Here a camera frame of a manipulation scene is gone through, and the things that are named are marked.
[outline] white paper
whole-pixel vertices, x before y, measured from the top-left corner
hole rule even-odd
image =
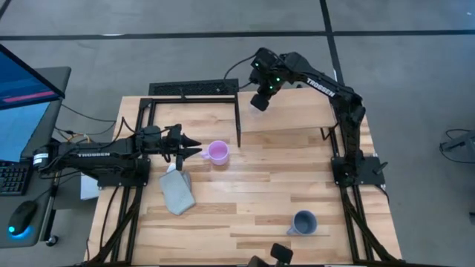
[[[90,200],[99,197],[97,180],[81,174],[81,200]]]

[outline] gray cloth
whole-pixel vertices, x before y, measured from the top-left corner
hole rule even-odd
[[[195,204],[191,194],[191,179],[188,172],[171,171],[160,177],[165,204],[168,211],[181,215]]]

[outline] computer mouse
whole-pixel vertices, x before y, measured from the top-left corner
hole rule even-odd
[[[25,201],[13,212],[8,223],[8,232],[19,235],[29,226],[36,212],[37,204],[34,201]]]

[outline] mug handle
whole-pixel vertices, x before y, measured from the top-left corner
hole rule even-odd
[[[205,152],[205,151],[204,151],[204,152],[201,152],[201,157],[202,157],[203,159],[210,159],[210,156],[209,156],[208,152]]]
[[[289,230],[287,230],[287,234],[288,235],[297,234],[297,231],[295,231],[295,229],[293,227],[291,227]]]

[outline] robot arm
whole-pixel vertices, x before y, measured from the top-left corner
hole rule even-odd
[[[358,167],[364,160],[360,145],[360,125],[365,114],[362,98],[352,88],[340,85],[324,73],[314,69],[300,54],[291,52],[280,56],[266,48],[260,48],[251,63],[254,68],[249,81],[259,85],[258,94],[251,101],[264,111],[269,100],[285,82],[304,82],[330,98],[335,115],[344,135],[346,154],[339,175],[348,177],[347,186],[358,176]]]
[[[124,139],[109,143],[50,143],[35,151],[33,167],[40,174],[52,174],[65,168],[75,168],[98,180],[98,186],[143,185],[148,181],[150,162],[142,155],[160,154],[166,162],[176,156],[177,170],[183,160],[201,151],[188,148],[201,145],[181,134],[181,125],[148,126]]]

